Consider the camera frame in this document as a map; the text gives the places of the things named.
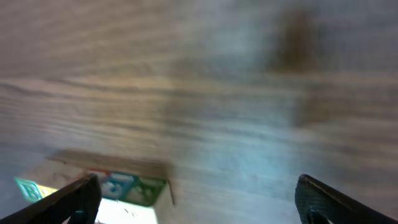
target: wooden surface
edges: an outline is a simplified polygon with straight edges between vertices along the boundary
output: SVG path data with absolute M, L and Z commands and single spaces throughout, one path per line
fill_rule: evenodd
M 26 206 L 12 177 L 75 148 L 170 164 L 170 223 L 299 223 L 302 173 L 398 218 L 397 11 L 2 1 L 1 216 Z

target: colorful box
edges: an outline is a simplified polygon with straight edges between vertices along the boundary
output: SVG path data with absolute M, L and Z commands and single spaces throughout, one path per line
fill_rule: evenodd
M 103 199 L 96 223 L 162 224 L 173 207 L 166 180 L 44 160 L 15 178 L 24 198 L 36 202 L 87 174 L 96 174 Z

